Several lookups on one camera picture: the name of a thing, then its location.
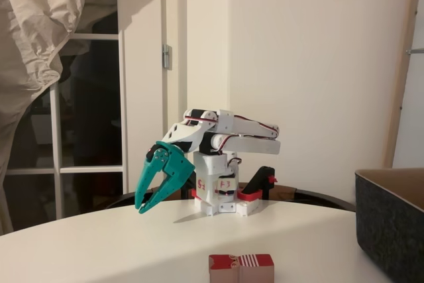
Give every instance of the red and white block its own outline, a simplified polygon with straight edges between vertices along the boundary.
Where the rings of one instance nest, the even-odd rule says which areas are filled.
[[[211,283],[274,283],[270,255],[209,255]]]

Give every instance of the door hinge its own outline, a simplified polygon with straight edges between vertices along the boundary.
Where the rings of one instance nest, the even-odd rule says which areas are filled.
[[[406,53],[408,53],[409,55],[416,54],[416,53],[424,53],[424,48],[423,49],[409,49],[409,50],[406,50]]]
[[[167,44],[162,46],[162,67],[167,70],[170,68],[170,46]]]

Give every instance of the window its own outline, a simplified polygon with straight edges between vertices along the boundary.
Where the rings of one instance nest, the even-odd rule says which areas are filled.
[[[117,0],[86,0],[60,51],[60,81],[32,103],[15,134],[5,178],[15,230],[127,193],[119,45]]]

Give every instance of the red wire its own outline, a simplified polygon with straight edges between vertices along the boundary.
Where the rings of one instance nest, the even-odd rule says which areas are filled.
[[[224,138],[224,140],[221,142],[221,144],[219,145],[219,147],[218,147],[218,150],[217,150],[217,152],[220,152],[222,149],[223,149],[223,147],[224,147],[224,145],[225,145],[225,143],[231,138],[231,137],[234,137],[234,136],[238,136],[238,135],[228,135],[227,137],[225,137]]]
[[[248,118],[240,116],[240,115],[234,115],[234,117],[236,117],[238,119],[244,119],[245,121],[257,122],[260,126],[264,127],[265,129],[269,129],[270,131],[275,132],[277,134],[276,138],[279,135],[279,132],[275,128],[268,126],[268,125],[265,125],[264,123],[261,123],[261,122],[258,122],[258,121],[253,121],[252,119],[248,119]]]
[[[216,123],[217,120],[216,119],[198,119],[197,117],[190,117],[190,116],[186,116],[184,117],[185,119],[189,119],[190,121],[199,121],[199,122],[211,122],[211,123]]]

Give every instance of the white round table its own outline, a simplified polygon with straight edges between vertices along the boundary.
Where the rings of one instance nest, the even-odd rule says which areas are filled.
[[[271,254],[275,282],[387,283],[356,243],[355,214],[263,201],[249,217],[167,201],[88,213],[0,237],[0,282],[209,282],[211,254]]]

